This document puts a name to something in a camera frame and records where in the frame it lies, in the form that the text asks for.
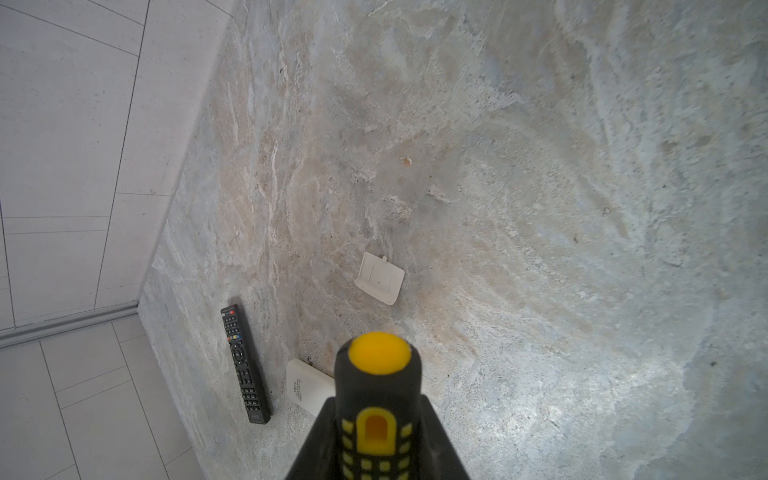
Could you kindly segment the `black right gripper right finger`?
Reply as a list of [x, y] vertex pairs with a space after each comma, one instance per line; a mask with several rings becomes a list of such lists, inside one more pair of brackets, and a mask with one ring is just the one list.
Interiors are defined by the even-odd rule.
[[464, 465], [449, 440], [431, 402], [420, 397], [418, 478], [421, 480], [469, 480]]

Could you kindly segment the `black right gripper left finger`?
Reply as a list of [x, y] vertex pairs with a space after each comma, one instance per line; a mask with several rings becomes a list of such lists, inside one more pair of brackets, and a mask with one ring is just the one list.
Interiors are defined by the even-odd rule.
[[336, 480], [338, 439], [335, 398], [323, 404], [286, 480]]

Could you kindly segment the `white remote control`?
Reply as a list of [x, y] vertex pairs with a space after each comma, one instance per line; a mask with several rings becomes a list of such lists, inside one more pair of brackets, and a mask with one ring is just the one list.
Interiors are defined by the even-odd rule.
[[292, 359], [286, 366], [286, 394], [293, 403], [317, 417], [326, 400], [335, 396], [335, 382], [300, 359]]

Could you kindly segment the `black yellow screwdriver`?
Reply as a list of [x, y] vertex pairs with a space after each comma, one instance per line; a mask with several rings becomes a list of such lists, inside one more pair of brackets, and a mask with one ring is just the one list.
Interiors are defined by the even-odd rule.
[[415, 479], [421, 360], [406, 340], [369, 332], [335, 360], [342, 479]]

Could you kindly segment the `white battery cover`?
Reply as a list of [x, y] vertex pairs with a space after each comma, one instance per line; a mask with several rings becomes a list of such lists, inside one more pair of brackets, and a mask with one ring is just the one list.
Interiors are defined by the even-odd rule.
[[355, 285], [378, 301], [392, 306], [398, 296], [405, 271], [387, 260], [369, 252], [363, 254]]

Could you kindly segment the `black remote control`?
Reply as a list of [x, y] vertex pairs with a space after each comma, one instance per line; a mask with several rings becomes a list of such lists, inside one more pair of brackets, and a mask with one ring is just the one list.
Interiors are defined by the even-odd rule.
[[257, 356], [250, 351], [246, 323], [239, 306], [233, 304], [223, 308], [221, 318], [248, 420], [266, 425], [271, 419], [268, 395]]

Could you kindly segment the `aluminium corner post left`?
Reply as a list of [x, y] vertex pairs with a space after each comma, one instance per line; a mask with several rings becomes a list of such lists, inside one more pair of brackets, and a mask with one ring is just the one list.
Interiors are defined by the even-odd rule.
[[99, 325], [137, 313], [138, 301], [37, 322], [1, 331], [1, 348], [8, 348], [51, 336]]

